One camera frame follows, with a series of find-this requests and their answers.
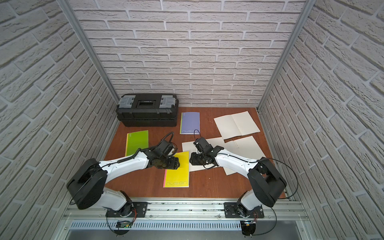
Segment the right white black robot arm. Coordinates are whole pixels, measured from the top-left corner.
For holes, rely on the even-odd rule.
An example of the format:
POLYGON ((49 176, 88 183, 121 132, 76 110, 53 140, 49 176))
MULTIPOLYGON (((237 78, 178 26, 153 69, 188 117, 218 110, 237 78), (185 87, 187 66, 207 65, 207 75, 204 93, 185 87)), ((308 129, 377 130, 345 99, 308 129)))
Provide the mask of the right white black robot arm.
POLYGON ((206 153, 191 153, 190 163, 193 166, 213 164, 246 177, 252 189, 238 199, 237 208, 243 215, 261 205, 272 208, 287 186, 286 180, 267 158, 262 157, 259 160, 245 158, 220 146, 206 153))

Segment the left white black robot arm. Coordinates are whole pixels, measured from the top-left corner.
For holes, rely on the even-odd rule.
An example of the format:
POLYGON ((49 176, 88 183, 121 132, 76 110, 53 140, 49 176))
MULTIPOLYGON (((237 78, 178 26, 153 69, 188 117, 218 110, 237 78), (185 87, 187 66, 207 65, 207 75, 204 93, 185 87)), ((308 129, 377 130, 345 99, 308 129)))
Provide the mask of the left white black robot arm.
POLYGON ((151 167, 176 170, 180 162, 174 143, 161 140, 156 146, 138 149, 133 155, 110 161, 85 161, 67 183, 71 203, 79 210, 99 206, 127 217, 133 211, 133 202, 124 191, 114 191, 106 183, 125 174, 151 167))

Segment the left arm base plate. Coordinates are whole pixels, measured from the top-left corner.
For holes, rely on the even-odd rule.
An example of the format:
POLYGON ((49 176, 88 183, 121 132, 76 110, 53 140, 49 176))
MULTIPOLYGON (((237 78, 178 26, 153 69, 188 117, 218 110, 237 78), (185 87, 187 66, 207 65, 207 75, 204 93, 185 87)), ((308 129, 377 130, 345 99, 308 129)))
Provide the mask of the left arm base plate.
MULTIPOLYGON (((147 212, 148 202, 133 202, 131 206, 131 212, 129 215, 124 216, 124 218, 133 218, 136 216, 137 218, 144 218, 147 212)), ((106 216, 108 218, 123 218, 120 215, 120 212, 107 209, 106 216)))

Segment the purple cover notebook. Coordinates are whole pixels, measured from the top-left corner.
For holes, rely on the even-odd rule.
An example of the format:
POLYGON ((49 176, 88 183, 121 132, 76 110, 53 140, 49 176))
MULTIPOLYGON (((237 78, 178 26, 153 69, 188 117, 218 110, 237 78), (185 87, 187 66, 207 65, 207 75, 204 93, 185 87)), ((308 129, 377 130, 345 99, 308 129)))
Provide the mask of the purple cover notebook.
POLYGON ((181 115, 181 135, 193 135, 200 132, 200 113, 184 112, 181 115))

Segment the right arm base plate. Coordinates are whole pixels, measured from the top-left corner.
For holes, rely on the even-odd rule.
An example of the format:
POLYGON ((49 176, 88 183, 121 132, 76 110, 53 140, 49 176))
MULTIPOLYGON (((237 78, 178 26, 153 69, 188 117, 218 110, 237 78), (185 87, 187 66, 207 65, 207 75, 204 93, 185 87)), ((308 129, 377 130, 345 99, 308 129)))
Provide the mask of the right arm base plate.
POLYGON ((240 202, 227 202, 224 203, 224 211, 226 218, 254 218, 263 219, 265 217, 262 206, 256 206, 252 210, 240 204, 240 202))

